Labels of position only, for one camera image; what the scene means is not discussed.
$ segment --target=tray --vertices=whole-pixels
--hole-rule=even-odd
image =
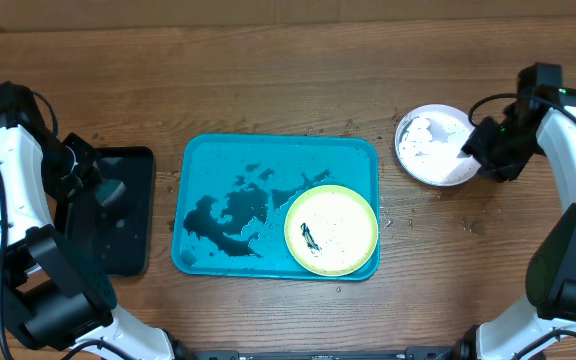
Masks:
[[[379,243],[368,262],[341,277],[301,267],[283,234],[286,213],[318,185],[348,187],[378,214],[378,157],[354,138],[204,134],[186,146],[171,248],[184,273],[361,281],[379,265]]]

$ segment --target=wooden table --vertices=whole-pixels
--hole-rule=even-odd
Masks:
[[[526,265],[560,216],[547,161],[535,156],[513,183],[439,189],[406,175],[392,138],[411,109],[467,110],[513,91],[535,61],[564,65],[576,87],[576,18],[0,34],[0,82],[42,92],[62,134],[156,156],[150,267],[113,280],[120,303],[194,349],[246,352],[452,345],[523,294]],[[193,277],[174,267],[170,224],[190,139],[311,128],[348,136],[349,120],[350,135],[379,153],[380,218],[393,222],[372,278]],[[20,359],[57,358],[11,346]],[[576,340],[548,355],[576,358]]]

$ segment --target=teal tray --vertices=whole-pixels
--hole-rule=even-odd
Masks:
[[[204,134],[184,152],[171,256],[192,275],[361,281],[379,266],[379,243],[352,274],[304,269],[284,240],[292,202],[319,185],[348,187],[379,214],[378,158],[361,139]]]

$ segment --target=cable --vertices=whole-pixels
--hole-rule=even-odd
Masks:
[[[0,348],[5,360],[12,360],[8,342],[6,341],[6,331],[4,330],[4,262],[6,260],[6,249],[8,248],[8,211],[6,209],[6,191],[4,188],[4,178],[0,169],[0,212],[1,212],[1,242],[0,242]]]
[[[66,356],[61,358],[61,360],[72,359],[72,357],[75,356],[78,352],[80,352],[81,350],[83,350],[84,348],[87,348],[89,346],[97,346],[98,348],[105,348],[106,350],[119,356],[123,360],[134,360],[132,357],[128,356],[125,352],[121,351],[118,347],[116,347],[112,344],[108,344],[107,342],[105,342],[103,340],[85,341],[85,342],[77,345],[76,347],[74,347],[72,350],[70,350],[70,352],[68,354],[66,354]]]
[[[561,330],[561,329],[553,330],[553,331],[549,332],[548,334],[540,337],[539,339],[537,339],[532,344],[526,346],[520,352],[516,353],[515,356],[513,356],[512,360],[520,360],[522,357],[531,353],[532,351],[534,351],[538,347],[542,346],[543,344],[545,344],[548,340],[550,340],[552,338],[557,338],[557,341],[560,341],[559,337],[561,335],[572,336],[572,337],[576,338],[576,332],[574,332],[574,331]]]
[[[4,269],[6,260],[6,250],[8,249],[8,210],[6,208],[6,191],[4,188],[4,178],[1,174],[0,169],[0,212],[1,212],[1,242],[0,242],[0,348],[1,353],[4,355],[5,360],[13,360],[12,354],[10,353],[10,348],[8,347],[8,341],[6,340],[6,331],[4,328],[4,301],[3,301],[3,290],[4,290]],[[103,340],[89,340],[77,347],[73,348],[63,359],[68,360],[75,356],[82,349],[97,345],[98,347],[106,348],[108,351],[119,356],[123,360],[134,360],[130,356],[126,355],[119,348],[106,343]]]
[[[48,100],[46,100],[46,98],[40,93],[33,91],[32,94],[40,98],[41,101],[43,101],[44,104],[46,104],[48,107],[48,110],[50,111],[50,117],[52,117],[52,134],[57,137],[57,134],[59,133],[59,123],[57,122],[57,115],[55,115],[55,112],[52,110],[52,106],[50,106]]]
[[[518,94],[513,94],[513,93],[504,93],[504,94],[492,95],[492,96],[488,96],[486,98],[483,98],[483,99],[477,101],[477,103],[475,103],[475,105],[473,105],[472,108],[470,108],[470,111],[468,112],[468,121],[474,127],[477,127],[477,124],[475,124],[475,122],[472,120],[472,116],[473,116],[473,113],[475,112],[475,110],[477,110],[477,108],[480,107],[481,105],[483,105],[489,101],[497,100],[497,99],[523,99],[523,100],[536,101],[538,103],[550,106],[551,108],[559,111],[560,113],[564,114],[568,119],[570,119],[570,121],[572,121],[576,125],[576,117],[573,114],[571,114],[568,110],[566,110],[563,106],[555,104],[553,102],[550,102],[550,101],[548,101],[544,98],[538,97],[538,96],[518,95]]]

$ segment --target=yellow plate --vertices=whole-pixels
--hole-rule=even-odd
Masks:
[[[362,267],[377,247],[377,218],[356,192],[323,185],[290,206],[286,245],[297,262],[322,276],[342,276]]]

